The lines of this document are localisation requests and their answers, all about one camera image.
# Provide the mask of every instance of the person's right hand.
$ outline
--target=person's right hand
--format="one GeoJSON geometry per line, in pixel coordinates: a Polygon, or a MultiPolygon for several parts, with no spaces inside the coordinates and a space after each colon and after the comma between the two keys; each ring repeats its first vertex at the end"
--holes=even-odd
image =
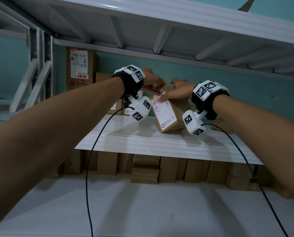
{"type": "Polygon", "coordinates": [[[186,99],[192,98],[192,91],[197,84],[189,83],[186,80],[173,79],[171,84],[175,85],[175,89],[164,95],[161,95],[159,102],[165,102],[168,99],[186,99]]]}

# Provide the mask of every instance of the brown cardboard box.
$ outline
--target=brown cardboard box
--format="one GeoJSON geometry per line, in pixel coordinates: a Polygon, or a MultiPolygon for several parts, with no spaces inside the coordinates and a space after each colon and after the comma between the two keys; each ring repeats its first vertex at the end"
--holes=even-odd
{"type": "Polygon", "coordinates": [[[260,191],[260,187],[255,179],[250,179],[248,184],[248,190],[249,191],[260,191]]]}
{"type": "Polygon", "coordinates": [[[251,179],[252,173],[246,163],[230,163],[228,169],[228,175],[239,176],[245,179],[251,179]]]}
{"type": "Polygon", "coordinates": [[[228,175],[226,185],[231,190],[246,191],[248,189],[249,179],[228,175]]]}
{"type": "Polygon", "coordinates": [[[134,154],[119,153],[117,172],[130,174],[133,166],[133,158],[134,154]]]}
{"type": "Polygon", "coordinates": [[[278,193],[280,196],[282,196],[285,199],[294,199],[291,192],[289,192],[287,189],[285,189],[283,187],[283,185],[281,185],[275,177],[273,177],[273,179],[272,179],[271,188],[273,191],[275,191],[276,193],[278,193]]]}
{"type": "Polygon", "coordinates": [[[187,183],[199,182],[202,164],[203,161],[200,159],[188,159],[184,173],[184,181],[187,183]]]}
{"type": "Polygon", "coordinates": [[[147,176],[135,176],[130,177],[131,183],[141,183],[141,184],[157,184],[157,177],[147,177],[147,176]]]}
{"type": "Polygon", "coordinates": [[[72,149],[67,152],[68,158],[64,161],[64,173],[79,175],[83,169],[83,155],[81,155],[81,150],[72,149]]]}
{"type": "MultiPolygon", "coordinates": [[[[84,169],[86,169],[87,162],[89,160],[91,151],[90,150],[84,150],[84,169]]],[[[92,151],[90,162],[89,162],[89,170],[98,170],[98,151],[94,150],[92,151]]]]}
{"type": "Polygon", "coordinates": [[[184,177],[185,167],[186,167],[186,158],[179,158],[178,169],[177,169],[177,176],[176,179],[182,180],[184,177]]]}
{"type": "Polygon", "coordinates": [[[134,155],[134,165],[159,166],[160,156],[156,155],[134,155]]]}
{"type": "Polygon", "coordinates": [[[131,169],[131,175],[136,176],[147,176],[147,177],[157,177],[159,174],[158,166],[144,166],[144,165],[133,165],[131,169]]]}
{"type": "Polygon", "coordinates": [[[228,162],[211,161],[206,176],[206,182],[214,184],[225,184],[228,173],[228,167],[228,162]]]}
{"type": "MultiPolygon", "coordinates": [[[[168,93],[173,91],[174,87],[172,85],[165,85],[163,89],[168,93]]],[[[182,115],[191,109],[189,101],[187,99],[172,99],[164,103],[158,103],[159,98],[156,95],[151,98],[153,103],[152,109],[156,116],[159,131],[161,133],[168,133],[185,129],[182,115]]]]}
{"type": "MultiPolygon", "coordinates": [[[[104,81],[104,80],[108,80],[112,77],[112,74],[106,74],[106,73],[101,73],[101,72],[97,72],[96,73],[96,79],[95,82],[100,82],[100,81],[104,81]]],[[[118,111],[119,109],[121,109],[123,104],[122,99],[119,99],[114,106],[107,112],[107,114],[114,114],[116,111],[118,111]]],[[[116,113],[116,115],[121,115],[122,112],[119,111],[116,113]]]]}
{"type": "Polygon", "coordinates": [[[273,178],[274,176],[264,165],[258,165],[256,180],[260,183],[261,186],[270,187],[273,178]]]}
{"type": "Polygon", "coordinates": [[[66,90],[69,91],[94,83],[98,65],[99,57],[95,51],[66,47],[66,90]]]}
{"type": "MultiPolygon", "coordinates": [[[[138,91],[137,97],[138,98],[142,98],[144,96],[144,94],[145,93],[143,91],[138,91]]],[[[122,115],[129,116],[129,114],[131,113],[131,111],[132,111],[132,109],[130,109],[130,108],[122,109],[122,115]]]]}
{"type": "Polygon", "coordinates": [[[206,176],[207,176],[209,166],[210,166],[210,161],[209,160],[203,160],[199,181],[205,181],[206,180],[206,176]]]}
{"type": "Polygon", "coordinates": [[[159,182],[175,183],[179,158],[162,156],[160,159],[159,182]]]}
{"type": "Polygon", "coordinates": [[[58,168],[52,170],[46,177],[46,179],[58,179],[63,174],[63,164],[58,168]]]}
{"type": "MultiPolygon", "coordinates": [[[[231,134],[234,132],[232,130],[231,126],[224,120],[216,119],[212,122],[212,124],[219,126],[224,131],[226,131],[228,134],[231,134]]],[[[212,126],[212,125],[211,125],[211,129],[216,130],[216,131],[221,131],[219,128],[212,126]]]]}
{"type": "Polygon", "coordinates": [[[98,152],[98,174],[116,175],[117,171],[117,152],[98,152]]]}

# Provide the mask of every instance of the black wrist strap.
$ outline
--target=black wrist strap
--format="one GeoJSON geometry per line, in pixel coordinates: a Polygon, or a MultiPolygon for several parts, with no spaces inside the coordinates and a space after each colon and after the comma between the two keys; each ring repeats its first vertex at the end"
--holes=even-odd
{"type": "Polygon", "coordinates": [[[218,90],[214,93],[211,93],[205,101],[202,101],[200,99],[200,97],[198,95],[196,95],[196,93],[192,92],[191,101],[192,101],[192,103],[194,103],[196,105],[196,109],[199,113],[202,113],[203,111],[207,111],[207,114],[205,115],[205,117],[208,120],[215,120],[217,117],[217,114],[213,110],[213,102],[214,102],[214,99],[216,98],[216,96],[218,96],[218,95],[230,96],[227,91],[218,90]]]}
{"type": "Polygon", "coordinates": [[[125,92],[121,98],[128,101],[128,97],[132,95],[135,99],[137,99],[136,95],[144,85],[143,79],[136,83],[132,76],[125,71],[116,72],[112,78],[117,76],[121,78],[125,87],[125,92]]]}

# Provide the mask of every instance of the person's left hand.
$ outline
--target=person's left hand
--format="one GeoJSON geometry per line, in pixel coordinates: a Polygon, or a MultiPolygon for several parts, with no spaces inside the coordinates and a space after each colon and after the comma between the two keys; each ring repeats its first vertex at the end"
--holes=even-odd
{"type": "Polygon", "coordinates": [[[163,92],[163,85],[165,85],[166,82],[154,74],[152,69],[149,67],[143,68],[142,71],[146,77],[144,78],[144,86],[141,88],[141,90],[147,91],[153,95],[161,95],[163,92]]]}

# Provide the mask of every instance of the wrist-mounted device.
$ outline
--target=wrist-mounted device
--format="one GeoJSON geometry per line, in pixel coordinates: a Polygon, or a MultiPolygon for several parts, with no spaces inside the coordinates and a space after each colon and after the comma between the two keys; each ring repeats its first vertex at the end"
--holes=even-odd
{"type": "Polygon", "coordinates": [[[217,82],[210,80],[196,85],[192,92],[191,101],[196,105],[197,111],[188,110],[183,114],[183,121],[186,129],[191,135],[200,135],[206,130],[202,126],[202,118],[215,120],[216,112],[213,110],[213,101],[218,95],[228,95],[228,89],[217,82]]]}
{"type": "Polygon", "coordinates": [[[124,83],[125,92],[121,98],[126,101],[125,106],[132,104],[131,107],[134,108],[130,116],[138,122],[142,121],[148,116],[152,106],[152,102],[148,97],[138,98],[137,95],[138,91],[143,87],[144,72],[140,68],[130,65],[116,70],[112,77],[116,76],[120,77],[124,83]]]}

